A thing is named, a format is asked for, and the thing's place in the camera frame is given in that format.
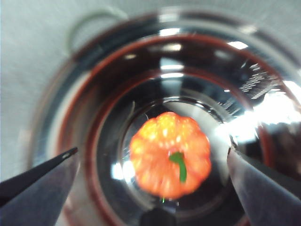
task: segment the pumpkin stem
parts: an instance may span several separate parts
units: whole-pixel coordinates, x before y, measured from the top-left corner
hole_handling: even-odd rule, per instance
[[[169,156],[169,160],[177,163],[180,167],[180,182],[184,183],[187,177],[186,165],[184,162],[184,155],[181,152],[175,152]]]

